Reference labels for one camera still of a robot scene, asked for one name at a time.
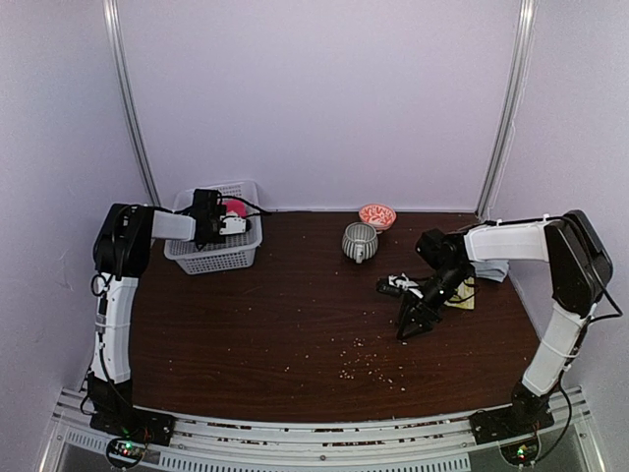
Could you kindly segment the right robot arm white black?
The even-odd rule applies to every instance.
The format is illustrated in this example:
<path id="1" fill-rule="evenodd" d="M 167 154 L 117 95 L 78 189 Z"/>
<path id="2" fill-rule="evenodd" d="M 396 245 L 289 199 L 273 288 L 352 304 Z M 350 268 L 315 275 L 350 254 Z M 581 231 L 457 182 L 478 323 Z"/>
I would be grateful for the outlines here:
<path id="1" fill-rule="evenodd" d="M 406 341 L 432 330 L 441 308 L 485 263 L 515 264 L 516 292 L 529 313 L 546 309 L 536 327 L 539 346 L 516 382 L 510 405 L 498 415 L 510 433 L 521 435 L 540 423 L 551 394 L 579 356 L 596 310 L 609 296 L 613 262 L 600 235 L 581 209 L 538 218 L 485 221 L 445 233 L 424 232 L 416 253 L 429 277 L 389 275 L 380 292 L 400 298 L 396 337 Z"/>

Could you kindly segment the pink microfibre towel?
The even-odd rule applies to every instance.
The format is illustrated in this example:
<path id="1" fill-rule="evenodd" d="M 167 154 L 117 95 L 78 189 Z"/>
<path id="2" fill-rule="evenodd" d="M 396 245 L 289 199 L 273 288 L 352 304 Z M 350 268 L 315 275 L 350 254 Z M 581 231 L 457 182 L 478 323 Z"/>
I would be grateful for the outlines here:
<path id="1" fill-rule="evenodd" d="M 222 204 L 226 208 L 227 216 L 236 216 L 240 218 L 246 218 L 248 215 L 247 205 L 239 200 L 226 199 L 222 201 Z"/>

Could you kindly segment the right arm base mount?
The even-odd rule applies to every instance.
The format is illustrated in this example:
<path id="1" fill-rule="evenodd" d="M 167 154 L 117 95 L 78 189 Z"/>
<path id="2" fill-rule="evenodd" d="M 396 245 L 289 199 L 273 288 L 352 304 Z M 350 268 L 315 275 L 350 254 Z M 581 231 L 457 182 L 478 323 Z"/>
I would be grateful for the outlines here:
<path id="1" fill-rule="evenodd" d="M 549 428 L 554 419 L 549 412 L 538 414 L 533 420 L 517 420 L 511 406 L 494 410 L 479 410 L 469 417 L 476 444 L 501 442 Z"/>

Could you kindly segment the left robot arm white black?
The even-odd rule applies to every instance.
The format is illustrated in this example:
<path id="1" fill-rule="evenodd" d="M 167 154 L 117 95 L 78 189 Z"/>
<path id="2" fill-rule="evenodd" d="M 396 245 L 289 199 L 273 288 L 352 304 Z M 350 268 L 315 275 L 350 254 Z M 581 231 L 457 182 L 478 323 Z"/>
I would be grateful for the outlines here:
<path id="1" fill-rule="evenodd" d="M 155 239 L 182 241 L 201 249 L 221 242 L 226 217 L 219 191 L 196 189 L 192 203 L 183 209 L 114 204 L 104 219 L 92 249 L 95 276 L 90 289 L 98 304 L 87 391 L 95 416 L 121 437 L 134 435 L 142 426 L 132 404 L 129 344 L 134 298 L 151 244 Z"/>

